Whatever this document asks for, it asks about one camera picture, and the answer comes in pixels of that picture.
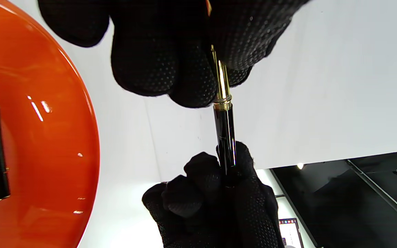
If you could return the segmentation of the person's left hand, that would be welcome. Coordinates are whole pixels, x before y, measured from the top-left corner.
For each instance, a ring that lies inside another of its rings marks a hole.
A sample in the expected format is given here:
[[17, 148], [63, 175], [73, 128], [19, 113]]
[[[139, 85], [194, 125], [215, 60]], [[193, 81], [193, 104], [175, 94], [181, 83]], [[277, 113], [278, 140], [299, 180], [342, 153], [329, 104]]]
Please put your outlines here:
[[306, 0], [39, 0], [60, 38], [97, 45], [114, 24], [111, 68], [126, 91], [186, 108], [216, 96], [214, 47], [231, 87], [266, 58]]

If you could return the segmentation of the person's right hand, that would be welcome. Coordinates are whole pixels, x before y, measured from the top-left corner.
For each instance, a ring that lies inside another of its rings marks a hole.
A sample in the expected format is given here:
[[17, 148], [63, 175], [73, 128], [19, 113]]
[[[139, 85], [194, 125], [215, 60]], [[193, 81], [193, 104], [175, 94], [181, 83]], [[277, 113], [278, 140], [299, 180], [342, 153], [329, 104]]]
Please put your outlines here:
[[278, 204], [254, 169], [248, 147], [236, 142], [241, 180], [225, 187], [218, 159], [206, 152], [184, 166], [185, 176], [149, 188], [142, 204], [164, 248], [283, 248]]

